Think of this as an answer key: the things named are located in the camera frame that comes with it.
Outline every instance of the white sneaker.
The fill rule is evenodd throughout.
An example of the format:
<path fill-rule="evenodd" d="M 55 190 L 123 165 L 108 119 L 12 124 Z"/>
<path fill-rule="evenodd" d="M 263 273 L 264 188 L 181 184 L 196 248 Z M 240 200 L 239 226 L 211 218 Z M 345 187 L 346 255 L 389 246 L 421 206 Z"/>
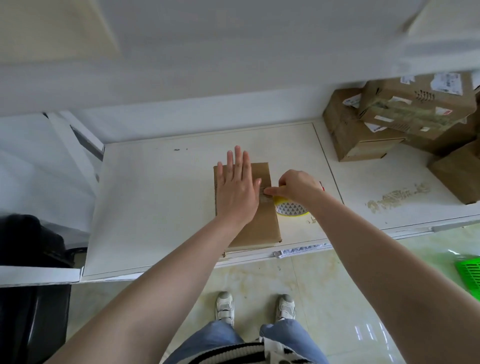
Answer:
<path fill-rule="evenodd" d="M 215 318 L 222 320 L 233 327 L 235 306 L 233 296 L 229 292 L 220 292 L 215 303 Z"/>
<path fill-rule="evenodd" d="M 285 320 L 286 318 L 295 319 L 295 302 L 289 294 L 282 294 L 278 298 L 275 321 Z"/>

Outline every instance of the person's right hand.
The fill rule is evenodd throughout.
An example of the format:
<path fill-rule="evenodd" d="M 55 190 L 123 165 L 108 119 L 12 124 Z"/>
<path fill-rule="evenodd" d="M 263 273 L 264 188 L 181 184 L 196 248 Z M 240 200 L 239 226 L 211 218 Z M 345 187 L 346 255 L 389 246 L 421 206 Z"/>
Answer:
<path fill-rule="evenodd" d="M 305 207 L 312 194 L 323 192 L 320 182 L 302 170 L 288 170 L 278 180 L 278 186 L 266 187 L 264 194 L 286 197 Z"/>

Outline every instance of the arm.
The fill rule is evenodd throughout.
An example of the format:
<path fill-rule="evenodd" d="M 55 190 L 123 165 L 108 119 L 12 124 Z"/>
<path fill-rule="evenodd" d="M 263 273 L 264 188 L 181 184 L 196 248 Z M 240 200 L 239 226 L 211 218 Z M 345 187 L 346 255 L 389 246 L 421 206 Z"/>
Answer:
<path fill-rule="evenodd" d="M 304 205 L 408 363 L 478 360 L 480 303 L 407 248 L 289 170 L 264 193 Z"/>
<path fill-rule="evenodd" d="M 217 217 L 151 267 L 81 328 L 48 364 L 158 364 L 215 263 L 253 219 L 260 180 L 235 147 L 217 169 Z"/>

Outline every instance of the person's right arm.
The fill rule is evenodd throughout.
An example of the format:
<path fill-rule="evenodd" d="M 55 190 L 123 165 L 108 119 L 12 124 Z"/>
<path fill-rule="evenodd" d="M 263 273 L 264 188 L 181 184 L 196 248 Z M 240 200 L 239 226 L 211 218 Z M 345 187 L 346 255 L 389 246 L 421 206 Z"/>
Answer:
<path fill-rule="evenodd" d="M 287 171 L 265 194 L 289 198 L 317 219 L 348 274 L 407 363 L 479 360 L 480 302 L 322 190 Z"/>

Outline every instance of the person's left hand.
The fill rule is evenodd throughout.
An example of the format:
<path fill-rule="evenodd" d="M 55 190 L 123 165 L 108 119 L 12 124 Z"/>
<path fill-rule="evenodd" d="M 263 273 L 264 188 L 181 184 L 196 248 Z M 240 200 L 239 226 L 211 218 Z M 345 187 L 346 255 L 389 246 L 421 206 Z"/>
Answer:
<path fill-rule="evenodd" d="M 243 228 L 252 221 L 258 208 L 260 183 L 258 178 L 252 181 L 252 166 L 248 152 L 243 152 L 240 146 L 235 147 L 235 165 L 233 153 L 227 152 L 227 165 L 222 162 L 217 165 L 217 216 L 238 223 Z"/>

